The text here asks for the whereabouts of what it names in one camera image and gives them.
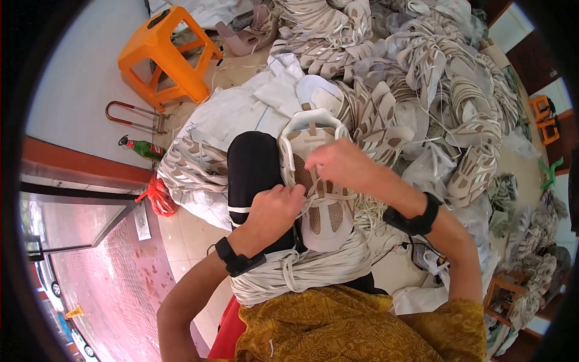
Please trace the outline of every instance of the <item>reebok logo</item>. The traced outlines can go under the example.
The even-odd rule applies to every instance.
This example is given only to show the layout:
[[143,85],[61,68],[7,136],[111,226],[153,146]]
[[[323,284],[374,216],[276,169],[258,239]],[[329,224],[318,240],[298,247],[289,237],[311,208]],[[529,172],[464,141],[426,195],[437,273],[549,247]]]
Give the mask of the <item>reebok logo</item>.
[[325,142],[325,138],[314,138],[313,140],[303,140],[303,143]]

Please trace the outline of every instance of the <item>black pants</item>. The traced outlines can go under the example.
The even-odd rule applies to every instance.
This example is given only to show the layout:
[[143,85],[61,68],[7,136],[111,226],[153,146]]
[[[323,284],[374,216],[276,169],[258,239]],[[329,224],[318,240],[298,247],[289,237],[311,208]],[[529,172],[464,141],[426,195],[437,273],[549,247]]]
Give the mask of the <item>black pants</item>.
[[[235,137],[227,151],[229,206],[250,207],[258,192],[270,190],[275,185],[284,185],[280,173],[280,157],[276,139],[272,136],[250,131]],[[229,213],[236,224],[243,224],[248,214]],[[289,250],[297,246],[298,252],[305,251],[301,242],[298,222],[275,243],[262,253]],[[343,285],[369,294],[387,294],[374,287],[374,277],[369,273]]]

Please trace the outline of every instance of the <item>green bottle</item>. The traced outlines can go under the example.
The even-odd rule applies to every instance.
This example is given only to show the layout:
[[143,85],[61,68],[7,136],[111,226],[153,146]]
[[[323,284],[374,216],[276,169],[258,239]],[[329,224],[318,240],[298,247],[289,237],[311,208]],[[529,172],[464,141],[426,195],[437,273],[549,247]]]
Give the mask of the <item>green bottle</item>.
[[165,150],[163,147],[159,147],[148,141],[129,140],[129,135],[126,135],[120,139],[119,146],[128,146],[129,148],[132,148],[133,151],[143,156],[144,158],[148,158],[155,161],[161,161],[163,155],[165,154],[165,152],[167,152],[167,150]]

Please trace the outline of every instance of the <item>green plastic stool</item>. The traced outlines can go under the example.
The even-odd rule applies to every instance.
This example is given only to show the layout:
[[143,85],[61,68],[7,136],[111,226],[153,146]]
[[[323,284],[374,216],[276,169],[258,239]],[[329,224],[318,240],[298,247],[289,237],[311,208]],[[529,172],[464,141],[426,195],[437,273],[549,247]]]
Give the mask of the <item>green plastic stool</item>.
[[541,190],[544,190],[551,185],[555,186],[555,169],[561,166],[562,164],[563,158],[561,157],[558,161],[554,162],[551,165],[551,168],[548,168],[547,166],[545,166],[545,163],[543,163],[543,160],[539,159],[539,166],[541,166],[541,168],[545,170],[545,172],[547,173],[547,176],[549,176],[547,182],[541,185]]

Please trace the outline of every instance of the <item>knee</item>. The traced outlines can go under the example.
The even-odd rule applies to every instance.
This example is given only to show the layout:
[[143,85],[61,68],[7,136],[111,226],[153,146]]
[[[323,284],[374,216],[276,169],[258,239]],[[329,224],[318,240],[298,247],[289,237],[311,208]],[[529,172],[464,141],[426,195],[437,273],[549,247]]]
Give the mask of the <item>knee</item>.
[[248,131],[241,133],[231,142],[228,154],[237,153],[238,151],[249,151],[251,149],[261,149],[259,152],[277,150],[276,139],[271,135],[259,131]]

